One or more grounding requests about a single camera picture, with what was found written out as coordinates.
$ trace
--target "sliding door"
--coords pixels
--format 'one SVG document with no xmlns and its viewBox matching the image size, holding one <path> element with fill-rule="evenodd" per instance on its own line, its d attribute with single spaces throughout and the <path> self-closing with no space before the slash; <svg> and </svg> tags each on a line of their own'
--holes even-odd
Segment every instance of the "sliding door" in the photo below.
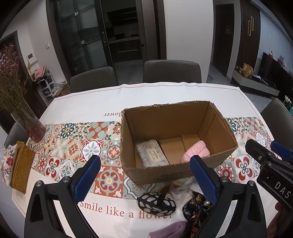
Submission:
<svg viewBox="0 0 293 238">
<path fill-rule="evenodd" d="M 58 36 L 72 76 L 113 67 L 100 0 L 55 2 Z"/>
</svg>

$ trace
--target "open cardboard box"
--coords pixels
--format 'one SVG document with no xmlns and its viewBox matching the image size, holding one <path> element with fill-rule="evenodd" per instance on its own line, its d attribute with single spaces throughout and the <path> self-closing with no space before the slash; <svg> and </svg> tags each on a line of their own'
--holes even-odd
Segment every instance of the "open cardboard box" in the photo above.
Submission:
<svg viewBox="0 0 293 238">
<path fill-rule="evenodd" d="M 238 147 L 236 138 L 216 106 L 208 101 L 142 106 L 124 109 L 121 122 L 120 159 L 124 172 L 135 184 L 148 184 L 193 176 L 183 154 L 203 140 L 210 156 L 208 167 L 221 164 Z M 169 165 L 141 166 L 135 144 L 156 138 Z"/>
</svg>

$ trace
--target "chair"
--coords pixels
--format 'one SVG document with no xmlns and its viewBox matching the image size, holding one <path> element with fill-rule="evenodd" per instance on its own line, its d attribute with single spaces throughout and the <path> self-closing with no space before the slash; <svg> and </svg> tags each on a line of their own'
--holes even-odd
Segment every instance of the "chair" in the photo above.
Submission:
<svg viewBox="0 0 293 238">
<path fill-rule="evenodd" d="M 112 67 L 93 69 L 73 76 L 69 82 L 70 92 L 77 93 L 92 89 L 118 86 Z"/>
<path fill-rule="evenodd" d="M 200 66 L 191 61 L 150 60 L 144 64 L 142 82 L 201 83 Z"/>
<path fill-rule="evenodd" d="M 274 139 L 293 150 L 293 118 L 282 102 L 277 98 L 273 99 L 260 114 Z"/>
<path fill-rule="evenodd" d="M 28 134 L 21 128 L 18 122 L 15 122 L 4 142 L 4 147 L 7 148 L 9 145 L 15 145 L 17 141 L 26 143 L 28 137 Z"/>
</svg>

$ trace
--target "pink towel on rack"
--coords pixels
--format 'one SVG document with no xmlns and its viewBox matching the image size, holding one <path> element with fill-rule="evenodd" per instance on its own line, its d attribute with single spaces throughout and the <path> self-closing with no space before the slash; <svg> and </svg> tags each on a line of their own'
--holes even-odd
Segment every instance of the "pink towel on rack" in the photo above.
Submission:
<svg viewBox="0 0 293 238">
<path fill-rule="evenodd" d="M 45 73 L 45 66 L 38 68 L 37 71 L 35 72 L 35 79 L 43 77 L 44 73 Z"/>
<path fill-rule="evenodd" d="M 182 163 L 189 162 L 190 158 L 196 154 L 198 154 L 201 158 L 210 155 L 204 141 L 200 140 L 196 142 L 192 147 L 190 147 L 182 156 Z"/>
</svg>

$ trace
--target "gold handle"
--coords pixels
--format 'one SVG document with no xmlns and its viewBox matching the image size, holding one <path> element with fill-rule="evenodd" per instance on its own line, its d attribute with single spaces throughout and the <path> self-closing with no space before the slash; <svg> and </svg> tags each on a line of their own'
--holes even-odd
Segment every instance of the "gold handle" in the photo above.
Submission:
<svg viewBox="0 0 293 238">
<path fill-rule="evenodd" d="M 248 28 L 247 28 L 247 34 L 248 36 L 251 36 L 251 21 L 248 21 Z"/>
<path fill-rule="evenodd" d="M 254 30 L 254 18 L 253 18 L 253 16 L 251 16 L 250 19 L 251 19 L 251 31 L 253 31 Z"/>
</svg>

